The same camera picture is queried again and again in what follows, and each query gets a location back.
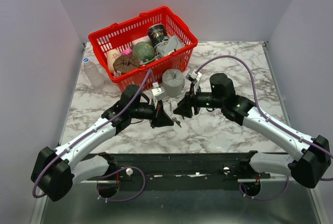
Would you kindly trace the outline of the brass padlock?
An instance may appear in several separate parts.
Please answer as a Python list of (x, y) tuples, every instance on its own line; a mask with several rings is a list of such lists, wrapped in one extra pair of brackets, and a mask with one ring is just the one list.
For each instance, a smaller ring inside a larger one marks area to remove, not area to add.
[(173, 113), (173, 105), (170, 100), (165, 100), (164, 103), (167, 103), (169, 105), (169, 111), (170, 113)]

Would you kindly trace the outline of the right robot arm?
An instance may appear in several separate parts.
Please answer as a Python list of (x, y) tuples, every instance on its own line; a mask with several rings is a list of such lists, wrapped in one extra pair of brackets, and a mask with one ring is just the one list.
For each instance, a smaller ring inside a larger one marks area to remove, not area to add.
[(243, 177), (272, 172), (291, 176), (306, 188), (317, 186), (331, 164), (325, 137), (313, 138), (271, 117), (255, 102), (237, 95), (232, 80), (224, 73), (212, 75), (211, 91), (203, 92), (199, 86), (201, 76), (195, 71), (186, 76), (191, 81), (190, 89), (173, 111), (176, 115), (191, 118), (201, 108), (220, 109), (228, 120), (256, 131), (286, 152), (285, 155), (255, 152), (239, 165)]

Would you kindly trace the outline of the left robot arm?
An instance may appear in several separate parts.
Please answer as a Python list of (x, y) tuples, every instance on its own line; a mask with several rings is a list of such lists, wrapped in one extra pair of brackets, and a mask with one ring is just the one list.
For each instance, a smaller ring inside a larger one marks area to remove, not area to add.
[(115, 175), (115, 166), (103, 155), (85, 157), (103, 142), (127, 128), (132, 119), (149, 120), (152, 128), (172, 126), (173, 120), (163, 109), (165, 89), (153, 84), (152, 101), (141, 102), (144, 94), (138, 85), (129, 85), (120, 99), (105, 110), (101, 117), (72, 141), (55, 149), (43, 148), (36, 159), (31, 181), (33, 191), (42, 190), (53, 202), (63, 198), (76, 182), (93, 177), (105, 180)]

